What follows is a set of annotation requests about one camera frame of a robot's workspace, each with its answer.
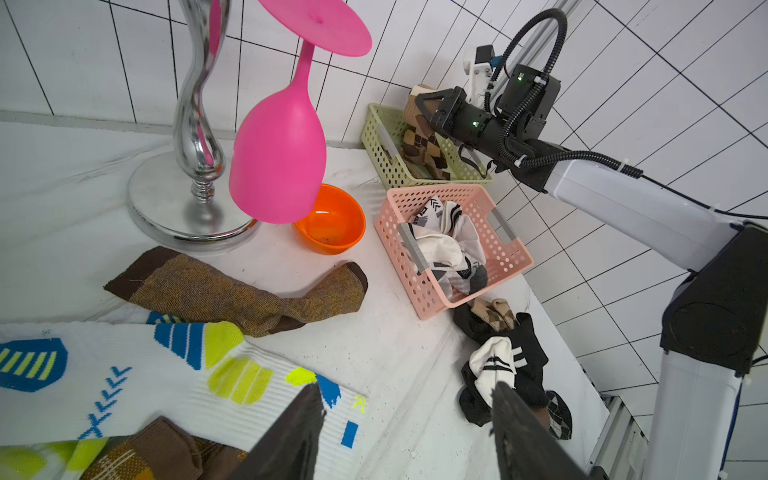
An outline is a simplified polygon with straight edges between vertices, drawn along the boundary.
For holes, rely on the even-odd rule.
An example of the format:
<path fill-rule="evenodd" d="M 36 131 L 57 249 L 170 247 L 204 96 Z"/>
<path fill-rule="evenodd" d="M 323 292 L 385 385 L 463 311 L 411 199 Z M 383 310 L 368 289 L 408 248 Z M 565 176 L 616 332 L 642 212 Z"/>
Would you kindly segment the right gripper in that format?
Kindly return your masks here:
<path fill-rule="evenodd" d="M 544 67 L 519 63 L 508 69 L 507 60 L 519 41 L 548 20 L 555 22 L 556 36 Z M 566 14 L 557 8 L 541 11 L 508 45 L 478 106 L 469 103 L 463 88 L 454 87 L 417 95 L 418 116 L 441 137 L 487 156 L 496 172 L 508 171 L 520 183 L 543 192 L 554 165 L 540 159 L 563 150 L 539 136 L 560 91 L 560 81 L 551 72 L 566 36 Z"/>

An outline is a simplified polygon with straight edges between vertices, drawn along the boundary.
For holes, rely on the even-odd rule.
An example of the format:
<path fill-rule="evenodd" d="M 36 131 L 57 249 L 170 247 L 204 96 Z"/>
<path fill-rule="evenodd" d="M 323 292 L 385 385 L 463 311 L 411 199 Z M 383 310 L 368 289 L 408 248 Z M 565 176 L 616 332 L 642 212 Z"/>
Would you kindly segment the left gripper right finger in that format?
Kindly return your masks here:
<path fill-rule="evenodd" d="M 497 383 L 492 400 L 501 479 L 588 479 L 508 384 Z"/>

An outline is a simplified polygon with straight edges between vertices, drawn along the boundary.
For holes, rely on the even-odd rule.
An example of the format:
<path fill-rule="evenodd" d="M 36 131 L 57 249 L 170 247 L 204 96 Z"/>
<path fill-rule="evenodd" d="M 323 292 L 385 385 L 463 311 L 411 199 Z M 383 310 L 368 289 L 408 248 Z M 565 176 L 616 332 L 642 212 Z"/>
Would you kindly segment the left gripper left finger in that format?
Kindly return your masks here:
<path fill-rule="evenodd" d="M 305 385 L 229 479 L 313 479 L 324 419 L 319 387 Z"/>

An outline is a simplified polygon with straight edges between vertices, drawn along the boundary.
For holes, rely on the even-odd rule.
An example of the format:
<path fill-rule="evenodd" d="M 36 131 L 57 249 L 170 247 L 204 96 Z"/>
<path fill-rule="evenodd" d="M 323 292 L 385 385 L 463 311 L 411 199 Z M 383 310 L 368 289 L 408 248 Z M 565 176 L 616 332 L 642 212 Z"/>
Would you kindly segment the brown argyle sock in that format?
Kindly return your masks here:
<path fill-rule="evenodd" d="M 423 84 L 411 89 L 403 111 L 407 127 L 399 152 L 414 178 L 449 181 L 451 175 L 447 169 L 447 160 L 443 156 L 435 130 L 416 105 L 416 97 L 419 94 L 433 92 L 434 89 Z"/>

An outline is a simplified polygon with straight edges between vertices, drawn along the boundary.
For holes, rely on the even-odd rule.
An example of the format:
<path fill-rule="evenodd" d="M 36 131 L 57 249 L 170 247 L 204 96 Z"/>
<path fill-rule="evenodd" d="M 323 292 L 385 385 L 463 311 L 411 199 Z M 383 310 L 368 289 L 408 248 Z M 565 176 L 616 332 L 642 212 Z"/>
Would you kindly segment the white sock grey pattern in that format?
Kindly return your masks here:
<path fill-rule="evenodd" d="M 407 228 L 447 297 L 471 295 L 487 287 L 486 255 L 479 234 L 458 203 L 432 197 Z"/>

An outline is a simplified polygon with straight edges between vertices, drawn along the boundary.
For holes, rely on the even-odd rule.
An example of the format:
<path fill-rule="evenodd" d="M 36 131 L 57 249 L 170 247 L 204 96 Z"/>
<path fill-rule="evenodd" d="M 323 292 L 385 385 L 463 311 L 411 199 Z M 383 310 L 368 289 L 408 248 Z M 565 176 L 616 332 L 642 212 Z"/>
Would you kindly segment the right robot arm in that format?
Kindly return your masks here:
<path fill-rule="evenodd" d="M 542 138 L 639 166 L 705 204 L 767 213 L 767 5 L 582 1 Z M 654 426 L 661 315 L 684 272 L 507 173 L 487 188 L 532 254 L 526 279 L 595 389 Z"/>

